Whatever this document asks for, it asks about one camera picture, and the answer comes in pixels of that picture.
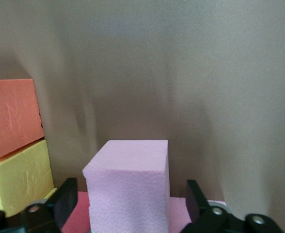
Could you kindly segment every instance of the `yellow foam block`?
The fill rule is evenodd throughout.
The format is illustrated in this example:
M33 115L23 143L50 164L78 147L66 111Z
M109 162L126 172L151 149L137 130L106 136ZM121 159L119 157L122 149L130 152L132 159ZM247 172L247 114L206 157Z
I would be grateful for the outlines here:
M55 193L56 190L57 188L53 188L50 192L48 192L48 194L44 196L43 199L49 199Z
M41 199L53 187L46 140L0 158L0 210L4 210L7 217Z

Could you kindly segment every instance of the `top face of purple block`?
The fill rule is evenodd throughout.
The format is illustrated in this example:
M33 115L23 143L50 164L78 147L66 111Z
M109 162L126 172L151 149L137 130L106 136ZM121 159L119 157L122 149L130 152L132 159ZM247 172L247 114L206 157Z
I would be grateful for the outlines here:
M167 140L111 140L100 149L84 171L164 171L167 155Z

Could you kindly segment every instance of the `gray backdrop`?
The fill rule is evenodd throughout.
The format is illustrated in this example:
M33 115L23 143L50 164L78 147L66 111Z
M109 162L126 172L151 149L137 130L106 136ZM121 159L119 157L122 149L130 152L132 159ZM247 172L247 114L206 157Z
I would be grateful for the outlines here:
M168 139L196 179L285 230L285 1L0 1L0 79L35 80L54 181L110 139Z

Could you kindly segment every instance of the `metal bolt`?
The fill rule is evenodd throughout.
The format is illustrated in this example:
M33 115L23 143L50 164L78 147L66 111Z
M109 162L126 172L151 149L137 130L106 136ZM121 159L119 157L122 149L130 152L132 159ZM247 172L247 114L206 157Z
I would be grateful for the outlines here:
M253 216L253 221L257 224L264 224L265 221L263 220L263 218L259 217L259 216Z
M212 212L214 212L214 214L216 214L216 215L222 215L222 210L219 208L213 208Z
M35 206L33 206L32 208L30 208L28 211L29 211L30 213L33 213L33 212L36 212L37 210L39 210L39 206L38 206L38 205L35 205Z

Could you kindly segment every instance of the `screw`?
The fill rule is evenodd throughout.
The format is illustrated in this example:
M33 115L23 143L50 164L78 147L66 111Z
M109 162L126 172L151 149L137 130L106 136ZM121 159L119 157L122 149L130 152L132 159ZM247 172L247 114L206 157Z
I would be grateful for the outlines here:
M214 214L216 214L216 215L222 215L222 210L219 208L213 208L212 212L214 212Z
M38 206L38 205L35 205L35 206L33 206L32 208L30 208L30 209L28 210L28 212L33 213L33 212L36 212L37 210L39 210L39 206Z
M257 224L264 224L265 221L263 220L263 218L259 217L259 216L253 216L253 221Z

